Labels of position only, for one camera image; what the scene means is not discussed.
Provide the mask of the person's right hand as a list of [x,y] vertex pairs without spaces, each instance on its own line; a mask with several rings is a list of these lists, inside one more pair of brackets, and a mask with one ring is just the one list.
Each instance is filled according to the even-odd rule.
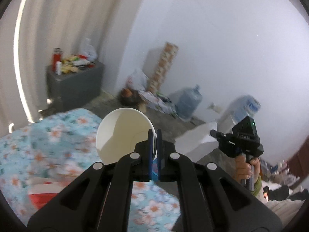
[[257,182],[260,174],[259,158],[253,158],[249,163],[247,163],[246,158],[243,155],[239,155],[235,158],[235,165],[235,180],[238,183],[240,183],[241,180],[249,179],[251,176],[254,176],[254,182]]

